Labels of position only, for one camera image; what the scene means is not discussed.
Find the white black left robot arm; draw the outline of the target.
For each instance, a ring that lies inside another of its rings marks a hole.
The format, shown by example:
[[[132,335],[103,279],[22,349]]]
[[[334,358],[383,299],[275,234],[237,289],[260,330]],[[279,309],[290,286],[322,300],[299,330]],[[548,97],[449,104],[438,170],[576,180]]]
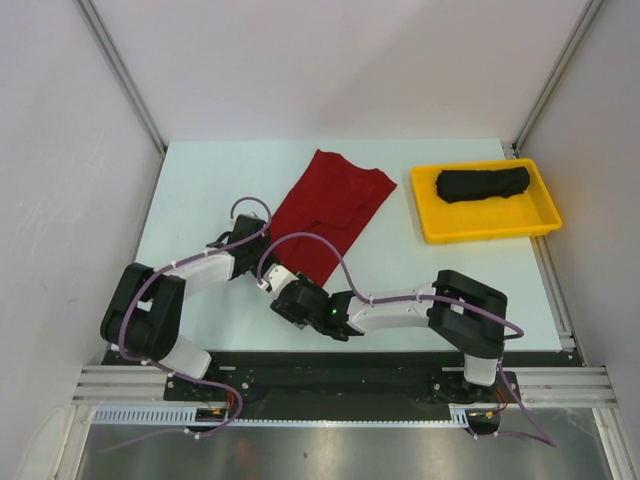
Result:
[[[179,333],[184,303],[215,284],[254,273],[270,244],[266,221],[240,215],[232,230],[196,255],[158,269],[129,264],[101,322],[101,338],[126,358],[187,376],[185,385],[197,398],[214,397],[221,376],[209,368],[211,355]]]

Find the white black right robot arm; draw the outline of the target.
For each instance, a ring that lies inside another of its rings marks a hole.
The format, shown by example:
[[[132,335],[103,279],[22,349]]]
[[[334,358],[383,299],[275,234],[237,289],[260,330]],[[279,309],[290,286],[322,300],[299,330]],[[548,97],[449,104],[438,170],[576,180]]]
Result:
[[[461,388],[473,401],[497,389],[503,357],[507,296],[453,270],[438,273],[432,295],[416,288],[377,299],[360,299],[353,290],[329,294],[302,274],[271,267],[261,286],[275,295],[270,308],[299,328],[310,327],[336,341],[380,330],[428,328],[463,354]]]

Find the red t shirt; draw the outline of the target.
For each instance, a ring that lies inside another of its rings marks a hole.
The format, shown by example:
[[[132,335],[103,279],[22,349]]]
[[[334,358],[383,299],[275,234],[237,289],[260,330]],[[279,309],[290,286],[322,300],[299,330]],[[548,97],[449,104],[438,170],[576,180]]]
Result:
[[[338,153],[318,150],[273,215],[272,239],[312,233],[343,256],[396,187],[379,169],[363,169]],[[284,241],[274,256],[289,271],[318,285],[325,284],[339,264],[329,247],[306,237]]]

